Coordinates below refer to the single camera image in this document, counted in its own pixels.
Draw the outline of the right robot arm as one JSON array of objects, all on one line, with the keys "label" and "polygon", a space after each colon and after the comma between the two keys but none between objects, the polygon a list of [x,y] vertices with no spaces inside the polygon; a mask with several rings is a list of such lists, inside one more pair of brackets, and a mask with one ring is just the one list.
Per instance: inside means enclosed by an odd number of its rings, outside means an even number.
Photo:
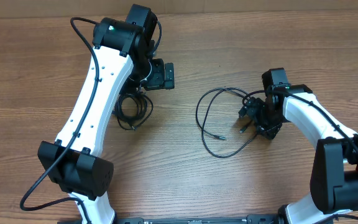
[{"label": "right robot arm", "polygon": [[305,84],[292,85],[283,68],[262,74],[265,99],[246,94],[239,117],[248,116],[257,134],[273,139],[283,123],[293,123],[315,149],[310,192],[283,205],[272,223],[332,223],[358,220],[358,133],[339,122]]}]

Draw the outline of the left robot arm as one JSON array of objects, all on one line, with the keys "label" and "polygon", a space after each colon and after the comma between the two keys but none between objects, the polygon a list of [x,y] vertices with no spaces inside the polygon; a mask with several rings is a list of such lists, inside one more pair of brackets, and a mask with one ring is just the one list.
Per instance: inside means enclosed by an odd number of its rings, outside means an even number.
[{"label": "left robot arm", "polygon": [[108,199],[114,166],[101,158],[111,116],[124,115],[119,104],[138,102],[139,119],[148,117],[150,90],[174,88],[174,67],[155,58],[157,16],[133,5],[124,21],[104,18],[95,24],[91,61],[71,115],[55,141],[42,142],[38,157],[50,180],[69,194],[80,211],[81,223],[113,223]]}]

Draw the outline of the black cable pulled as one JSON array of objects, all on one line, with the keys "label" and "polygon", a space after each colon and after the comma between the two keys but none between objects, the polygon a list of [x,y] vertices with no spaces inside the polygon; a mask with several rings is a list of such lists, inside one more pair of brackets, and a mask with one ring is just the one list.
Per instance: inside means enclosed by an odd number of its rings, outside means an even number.
[{"label": "black cable pulled", "polygon": [[201,130],[201,142],[206,151],[218,159],[227,159],[243,151],[257,138],[250,132],[250,121],[230,118],[234,100],[248,99],[249,92],[237,87],[218,87],[203,93],[195,109],[195,121]]}]

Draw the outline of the black cable staying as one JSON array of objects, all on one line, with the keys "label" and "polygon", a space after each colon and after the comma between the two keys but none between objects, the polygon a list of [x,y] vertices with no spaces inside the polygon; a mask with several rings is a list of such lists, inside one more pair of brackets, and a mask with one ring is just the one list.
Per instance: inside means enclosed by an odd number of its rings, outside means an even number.
[{"label": "black cable staying", "polygon": [[[125,107],[124,102],[132,100],[134,106]],[[126,93],[120,95],[112,114],[116,117],[119,126],[123,130],[135,131],[138,129],[152,114],[154,104],[152,100],[144,93]]]}]

